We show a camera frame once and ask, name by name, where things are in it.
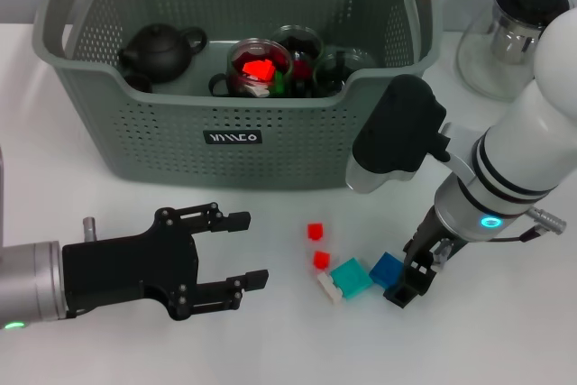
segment red cube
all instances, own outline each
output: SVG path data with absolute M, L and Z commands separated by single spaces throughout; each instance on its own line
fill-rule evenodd
M 311 241 L 320 241 L 323 239 L 323 224 L 322 223 L 311 223 L 308 225 L 308 239 Z
M 331 263 L 331 254 L 328 252 L 315 252 L 315 257 L 313 258 L 313 265 L 318 270 L 326 270 L 328 265 Z

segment teal block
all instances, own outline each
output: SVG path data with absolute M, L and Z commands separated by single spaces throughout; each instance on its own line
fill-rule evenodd
M 331 277 L 346 299 L 355 297 L 372 285 L 371 277 L 355 258 L 333 270 Z

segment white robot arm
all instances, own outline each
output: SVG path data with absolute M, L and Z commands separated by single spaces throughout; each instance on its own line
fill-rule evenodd
M 427 153 L 453 173 L 406 245 L 402 278 L 385 292 L 387 299 L 404 307 L 424 295 L 435 265 L 467 243 L 525 242 L 563 232 L 564 221 L 534 204 L 577 167 L 576 29 L 577 10 L 547 27 L 536 51 L 535 80 L 486 133 L 452 124 L 438 133 L 444 109 L 430 87 L 411 76 L 391 82 L 353 145 L 349 187 L 367 193 L 390 179 L 408 180 Z M 497 237 L 522 215 L 536 226 L 518 238 Z M 430 252 L 437 243 L 441 246 Z M 411 267 L 414 262 L 425 274 Z

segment red object in jar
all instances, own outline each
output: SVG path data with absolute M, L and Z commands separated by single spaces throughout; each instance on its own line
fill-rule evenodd
M 270 59 L 253 60 L 246 62 L 243 66 L 243 73 L 249 76 L 254 76 L 258 80 L 271 81 L 274 77 L 276 68 Z
M 272 66 L 275 68 L 275 71 L 280 71 L 284 76 L 289 72 L 290 69 L 290 58 L 283 57 L 281 52 L 271 52 L 266 53 L 266 55 L 255 55 L 252 53 L 242 53 L 238 56 L 238 58 L 232 60 L 232 64 L 234 69 L 239 73 L 243 73 L 244 65 L 250 62 L 254 62 L 255 60 L 268 60 L 272 62 Z
M 292 74 L 295 80 L 308 80 L 313 76 L 313 69 L 306 60 L 294 60 Z

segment gray robot arm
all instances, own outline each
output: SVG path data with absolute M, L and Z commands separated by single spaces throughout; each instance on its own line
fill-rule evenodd
M 0 211 L 4 203 L 0 153 Z M 4 213 L 0 212 L 0 227 Z M 216 203 L 159 209 L 143 234 L 98 241 L 94 218 L 84 220 L 85 242 L 3 246 L 0 231 L 0 329 L 71 319 L 136 299 L 159 301 L 174 320 L 237 309 L 244 291 L 264 289 L 266 270 L 225 281 L 197 283 L 192 234 L 247 230 L 251 216 L 224 216 Z

